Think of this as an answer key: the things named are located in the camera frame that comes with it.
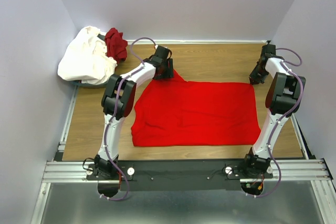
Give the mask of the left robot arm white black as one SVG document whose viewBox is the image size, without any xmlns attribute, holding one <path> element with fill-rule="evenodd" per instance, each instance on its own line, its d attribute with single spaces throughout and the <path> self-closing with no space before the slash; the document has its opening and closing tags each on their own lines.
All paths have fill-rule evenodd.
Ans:
<svg viewBox="0 0 336 224">
<path fill-rule="evenodd" d="M 122 75 L 110 76 L 101 106 L 104 113 L 102 143 L 94 158 L 94 166 L 104 179 L 112 179 L 119 173 L 117 160 L 121 128 L 124 119 L 133 109 L 136 88 L 151 79 L 173 77 L 173 60 L 170 49 L 154 46 L 155 52 L 139 66 Z"/>
</svg>

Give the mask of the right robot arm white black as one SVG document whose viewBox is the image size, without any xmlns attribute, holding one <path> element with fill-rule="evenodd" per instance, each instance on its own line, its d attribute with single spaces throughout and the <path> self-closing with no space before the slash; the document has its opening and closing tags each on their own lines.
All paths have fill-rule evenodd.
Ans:
<svg viewBox="0 0 336 224">
<path fill-rule="evenodd" d="M 288 66 L 300 66 L 299 63 L 286 61 L 283 57 L 276 55 L 278 50 L 291 49 L 277 48 L 268 41 L 262 46 L 260 58 L 251 74 L 250 84 L 256 85 L 265 82 L 267 76 L 272 77 L 272 83 L 265 99 L 267 115 L 260 135 L 256 143 L 251 147 L 241 165 L 244 176 L 258 178 L 267 173 L 271 161 L 274 159 L 272 152 L 276 140 L 292 114 L 299 109 L 306 78 L 294 73 Z"/>
</svg>

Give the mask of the bright red t-shirt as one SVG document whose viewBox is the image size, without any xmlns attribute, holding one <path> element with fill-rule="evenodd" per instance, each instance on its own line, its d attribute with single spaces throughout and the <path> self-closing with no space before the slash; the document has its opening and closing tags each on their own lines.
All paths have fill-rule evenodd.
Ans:
<svg viewBox="0 0 336 224">
<path fill-rule="evenodd" d="M 137 147 L 253 145 L 261 132 L 252 85 L 152 80 L 135 106 Z"/>
</svg>

